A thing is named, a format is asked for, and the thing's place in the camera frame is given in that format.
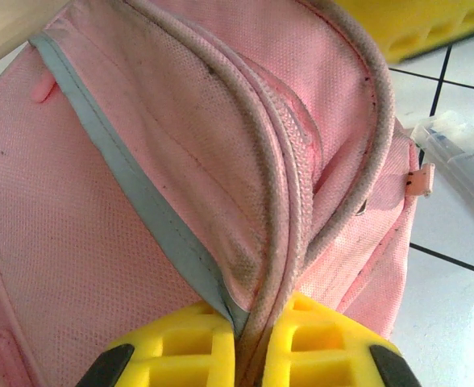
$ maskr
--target wooden surface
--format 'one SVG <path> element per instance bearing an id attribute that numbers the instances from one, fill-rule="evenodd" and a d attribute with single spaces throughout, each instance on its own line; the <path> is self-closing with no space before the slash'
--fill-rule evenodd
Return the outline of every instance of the wooden surface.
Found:
<path id="1" fill-rule="evenodd" d="M 68 0 L 0 0 L 0 59 L 40 30 Z"/>

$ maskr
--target gray reflective strip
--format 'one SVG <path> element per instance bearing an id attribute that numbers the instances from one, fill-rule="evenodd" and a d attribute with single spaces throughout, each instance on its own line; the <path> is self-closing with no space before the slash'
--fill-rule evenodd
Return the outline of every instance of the gray reflective strip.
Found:
<path id="1" fill-rule="evenodd" d="M 115 179 L 164 254 L 199 295 L 240 335 L 248 312 L 232 299 L 212 255 L 148 179 L 102 113 L 58 44 L 45 33 L 30 39 Z"/>

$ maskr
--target clear plastic container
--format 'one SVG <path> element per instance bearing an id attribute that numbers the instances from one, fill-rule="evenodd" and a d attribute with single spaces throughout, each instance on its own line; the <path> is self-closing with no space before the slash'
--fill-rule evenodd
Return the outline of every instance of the clear plastic container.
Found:
<path id="1" fill-rule="evenodd" d="M 453 111 L 421 121 L 411 138 L 463 197 L 474 200 L 474 127 Z"/>

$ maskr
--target white tile floor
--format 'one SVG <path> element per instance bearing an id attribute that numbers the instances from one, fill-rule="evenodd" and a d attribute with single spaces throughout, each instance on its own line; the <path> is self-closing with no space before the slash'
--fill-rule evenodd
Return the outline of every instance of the white tile floor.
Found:
<path id="1" fill-rule="evenodd" d="M 474 39 L 391 74 L 404 126 L 450 109 L 474 124 Z M 439 174 L 432 197 L 419 202 L 412 243 L 393 342 L 424 387 L 474 387 L 474 212 Z"/>

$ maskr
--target pink backpack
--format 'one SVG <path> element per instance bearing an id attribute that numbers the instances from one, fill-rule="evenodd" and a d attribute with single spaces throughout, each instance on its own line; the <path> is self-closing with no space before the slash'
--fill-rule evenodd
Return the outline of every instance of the pink backpack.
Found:
<path id="1" fill-rule="evenodd" d="M 239 386 L 295 289 L 389 335 L 425 173 L 330 1 L 71 3 L 0 77 L 0 386 L 199 298 Z"/>

